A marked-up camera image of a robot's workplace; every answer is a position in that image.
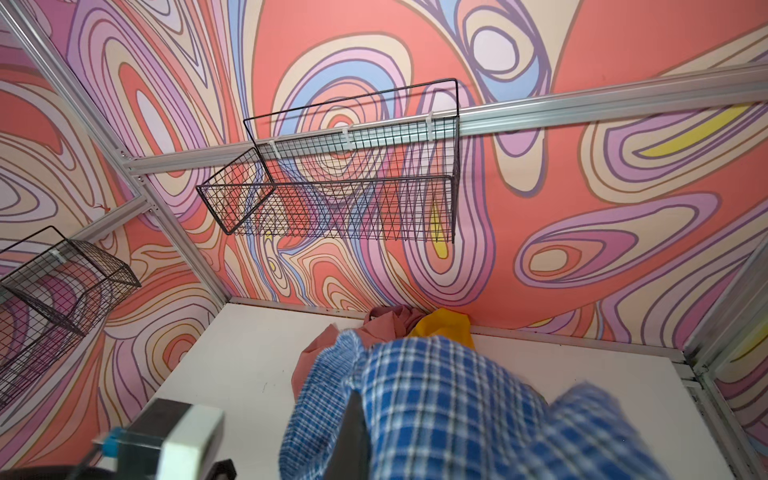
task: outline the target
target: white shelf surface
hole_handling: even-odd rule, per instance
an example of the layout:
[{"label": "white shelf surface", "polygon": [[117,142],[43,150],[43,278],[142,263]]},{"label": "white shelf surface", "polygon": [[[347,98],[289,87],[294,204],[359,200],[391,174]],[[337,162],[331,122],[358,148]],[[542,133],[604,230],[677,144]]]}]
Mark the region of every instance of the white shelf surface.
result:
[{"label": "white shelf surface", "polygon": [[[362,324],[229,303],[155,396],[223,409],[218,458],[232,458],[238,478],[279,478],[278,452],[293,411],[290,377],[301,351],[330,323],[339,329]],[[473,337],[478,352],[548,401],[582,381],[610,392],[672,478],[733,477],[669,359]]]}]

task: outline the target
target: white hook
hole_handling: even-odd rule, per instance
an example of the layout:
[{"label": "white hook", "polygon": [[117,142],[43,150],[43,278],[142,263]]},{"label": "white hook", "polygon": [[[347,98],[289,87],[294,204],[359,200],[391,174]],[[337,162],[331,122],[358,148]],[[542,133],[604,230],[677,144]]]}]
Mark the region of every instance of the white hook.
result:
[{"label": "white hook", "polygon": [[272,146],[272,151],[275,153],[275,158],[277,158],[277,160],[282,160],[283,157],[281,157],[280,152],[277,151],[277,145],[275,144],[275,141],[270,140],[270,145]]},{"label": "white hook", "polygon": [[427,114],[427,140],[435,140],[435,128],[432,126],[432,112]]},{"label": "white hook", "polygon": [[349,140],[349,127],[341,127],[341,135],[344,137],[344,148],[349,151],[355,150],[352,141]]}]

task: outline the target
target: wire basket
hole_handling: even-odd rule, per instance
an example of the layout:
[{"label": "wire basket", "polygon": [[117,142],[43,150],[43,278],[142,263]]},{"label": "wire basket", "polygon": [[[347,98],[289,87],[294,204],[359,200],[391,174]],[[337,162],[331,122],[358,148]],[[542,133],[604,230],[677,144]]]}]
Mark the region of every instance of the wire basket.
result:
[{"label": "wire basket", "polygon": [[[44,235],[55,235],[55,243],[33,240]],[[118,258],[89,242],[69,240],[55,227],[0,253],[13,263],[23,261],[0,279],[3,409],[141,284]]]},{"label": "wire basket", "polygon": [[[257,142],[254,130],[312,127],[354,108],[418,98],[450,110],[342,124]],[[458,82],[433,81],[291,108],[244,121],[254,147],[197,191],[227,235],[453,241],[460,172]]]}]

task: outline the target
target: psychedelic wall mural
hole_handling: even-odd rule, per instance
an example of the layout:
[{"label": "psychedelic wall mural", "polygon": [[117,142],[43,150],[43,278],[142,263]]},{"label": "psychedelic wall mural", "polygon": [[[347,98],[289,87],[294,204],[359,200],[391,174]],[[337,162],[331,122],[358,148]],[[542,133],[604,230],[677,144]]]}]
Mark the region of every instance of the psychedelic wall mural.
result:
[{"label": "psychedelic wall mural", "polygon": [[[49,224],[71,235],[131,198],[2,21],[0,105],[0,247]],[[98,241],[143,286],[0,411],[0,468],[75,463],[140,412],[217,313],[153,222]]]},{"label": "psychedelic wall mural", "polygon": [[717,387],[768,470],[768,316],[717,372]]},{"label": "psychedelic wall mural", "polygon": [[[470,106],[763,61],[768,51],[768,6],[753,2],[539,3],[33,7],[137,156],[242,141],[240,121],[252,114],[435,78],[456,77]],[[448,306],[480,325],[680,348],[766,233],[765,109],[467,137],[455,243],[225,237],[194,191],[214,169],[150,180],[236,296]]]}]

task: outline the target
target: blue plaid shirt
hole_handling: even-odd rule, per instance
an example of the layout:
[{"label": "blue plaid shirt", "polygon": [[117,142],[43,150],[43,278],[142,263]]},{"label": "blue plaid shirt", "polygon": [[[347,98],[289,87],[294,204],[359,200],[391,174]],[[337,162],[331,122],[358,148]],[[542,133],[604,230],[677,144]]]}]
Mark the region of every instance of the blue plaid shirt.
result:
[{"label": "blue plaid shirt", "polygon": [[667,478],[618,403],[589,384],[552,405],[441,336],[366,350],[353,331],[317,357],[280,450],[280,474],[322,478],[352,389],[370,478]]}]

